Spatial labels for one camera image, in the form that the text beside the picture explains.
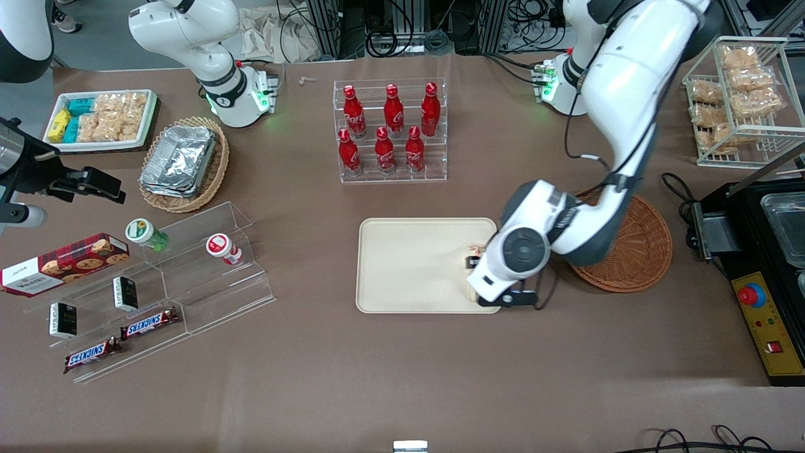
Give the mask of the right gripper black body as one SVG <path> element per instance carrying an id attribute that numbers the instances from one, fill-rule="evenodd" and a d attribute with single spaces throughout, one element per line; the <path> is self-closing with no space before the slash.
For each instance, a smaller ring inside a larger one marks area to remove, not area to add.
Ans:
<path id="1" fill-rule="evenodd" d="M 39 155 L 55 151 L 55 147 L 22 135 L 22 154 L 10 170 L 5 172 L 5 187 L 20 193 L 37 193 L 51 186 L 69 173 L 60 158 L 51 157 L 46 160 L 37 160 Z"/>

